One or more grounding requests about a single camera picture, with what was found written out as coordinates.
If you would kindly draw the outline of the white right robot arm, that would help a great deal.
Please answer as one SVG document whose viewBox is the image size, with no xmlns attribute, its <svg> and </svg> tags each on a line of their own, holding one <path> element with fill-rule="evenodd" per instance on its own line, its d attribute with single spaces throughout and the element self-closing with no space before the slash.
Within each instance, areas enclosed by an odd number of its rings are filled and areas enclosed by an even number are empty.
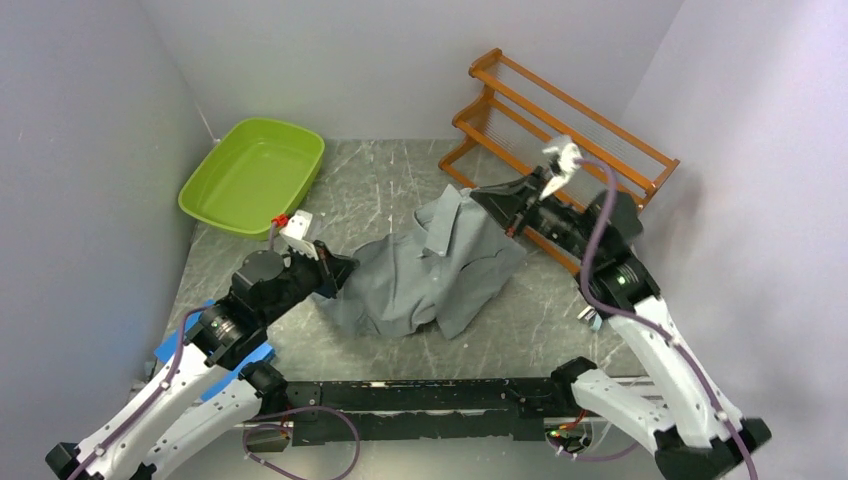
<svg viewBox="0 0 848 480">
<path fill-rule="evenodd" d="M 551 375 L 554 409 L 603 417 L 649 452 L 666 479 L 719 479 L 738 466 L 757 478 L 753 454 L 771 431 L 722 394 L 675 326 L 659 285 L 632 248 L 643 230 L 634 198 L 609 181 L 577 210 L 544 193 L 552 183 L 536 169 L 471 195 L 507 235 L 533 231 L 579 259 L 582 296 L 625 341 L 660 395 L 652 402 L 578 357 Z"/>
</svg>

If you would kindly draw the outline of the grey button-up shirt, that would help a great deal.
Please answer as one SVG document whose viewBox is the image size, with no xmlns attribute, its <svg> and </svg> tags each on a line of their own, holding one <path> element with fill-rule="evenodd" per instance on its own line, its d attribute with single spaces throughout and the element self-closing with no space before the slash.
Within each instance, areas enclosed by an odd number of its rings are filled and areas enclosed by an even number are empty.
<svg viewBox="0 0 848 480">
<path fill-rule="evenodd" d="M 402 337 L 435 323 L 452 339 L 496 297 L 526 250 L 471 197 L 447 186 L 419 207 L 406 231 L 361 245 L 359 266 L 317 307 L 348 335 Z"/>
</svg>

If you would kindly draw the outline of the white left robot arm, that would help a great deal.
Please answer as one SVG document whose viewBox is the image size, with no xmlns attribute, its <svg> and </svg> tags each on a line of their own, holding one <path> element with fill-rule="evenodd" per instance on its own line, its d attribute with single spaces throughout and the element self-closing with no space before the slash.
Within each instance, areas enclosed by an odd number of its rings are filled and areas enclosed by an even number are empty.
<svg viewBox="0 0 848 480">
<path fill-rule="evenodd" d="M 271 323 L 313 294 L 335 297 L 358 265 L 321 241 L 251 253 L 228 293 L 194 309 L 191 328 L 178 327 L 173 356 L 142 390 L 89 437 L 53 447 L 47 465 L 59 479 L 166 479 L 236 424 L 278 417 L 285 379 L 268 362 L 245 358 Z"/>
</svg>

